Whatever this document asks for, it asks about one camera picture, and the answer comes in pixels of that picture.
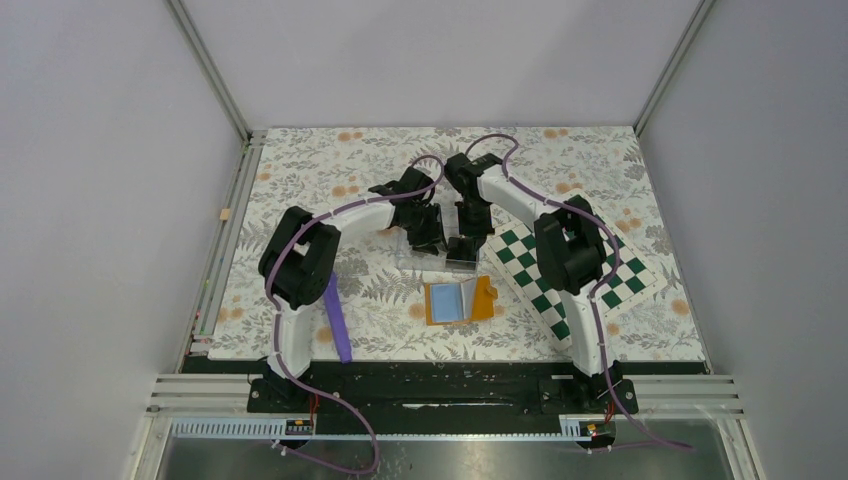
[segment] white wall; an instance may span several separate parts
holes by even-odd
[[[633,124],[698,0],[187,0],[248,124]]]
[[[114,479],[239,145],[164,2],[6,1],[0,477]]]
[[[848,3],[762,3],[718,2],[642,145],[768,478],[844,478]]]

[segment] metal floor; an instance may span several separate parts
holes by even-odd
[[[616,443],[643,440],[626,421],[619,421]],[[650,447],[606,454],[579,453],[573,443],[537,441],[380,442],[380,479],[722,479],[733,478],[718,431],[707,421],[657,421],[652,431],[691,443],[694,454]],[[281,457],[269,442],[255,440],[169,440],[159,479],[341,479],[353,478],[301,459]],[[366,442],[313,441],[304,452],[346,466],[371,458]]]

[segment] purple stick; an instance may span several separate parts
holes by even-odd
[[[330,330],[333,331],[333,341],[336,343],[336,351],[339,352],[339,360],[342,363],[350,363],[353,361],[353,355],[350,353],[350,338],[347,336],[347,325],[344,323],[342,302],[339,300],[336,272],[330,273],[330,283],[324,290],[324,305],[327,307]]]

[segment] floral tablecloth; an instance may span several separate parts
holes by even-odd
[[[270,350],[273,308],[256,271],[259,257],[283,212],[300,205],[315,213],[355,200],[367,189],[400,177],[425,153],[443,159],[477,137],[504,132],[521,148],[512,171],[563,198],[580,188],[599,205],[666,278],[666,286],[628,312],[607,321],[621,360],[703,360],[704,353],[671,243],[630,127],[591,128],[281,128],[268,132],[218,315],[212,359],[257,359]],[[476,154],[500,154],[509,144],[493,139]],[[427,166],[435,178],[434,164]],[[450,205],[447,182],[436,200]],[[493,208],[496,226],[512,221]],[[336,259],[340,296],[355,360],[553,361],[567,345],[550,339],[494,265],[480,273],[499,290],[495,317],[469,325],[435,327],[424,320],[422,282],[450,274],[398,270],[393,257],[398,232],[375,232],[345,245]],[[315,359],[337,359],[326,313],[312,315]]]

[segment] table surface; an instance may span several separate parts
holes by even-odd
[[[630,127],[589,128],[283,128],[268,132],[259,168],[227,278],[209,357],[257,359],[270,351],[273,307],[265,298],[256,265],[283,212],[299,205],[314,213],[359,198],[367,189],[400,177],[407,164],[425,153],[449,158],[486,133],[514,135],[521,143],[512,172],[550,194],[570,197],[582,190],[626,243],[653,264],[665,286],[638,305],[605,319],[620,360],[704,360],[704,352],[671,242],[660,218],[638,141]],[[475,147],[474,154],[502,156],[509,144],[499,139]],[[426,165],[435,178],[435,164]],[[449,205],[456,193],[439,187],[436,201]],[[496,228],[514,222],[493,208]],[[423,281],[451,281],[446,273],[398,270],[393,252],[397,232],[375,232],[345,245],[336,258],[339,293],[355,360],[558,361],[567,342],[528,311],[484,257],[500,296],[496,316],[461,326],[427,326]],[[311,316],[315,359],[337,359],[323,302]]]

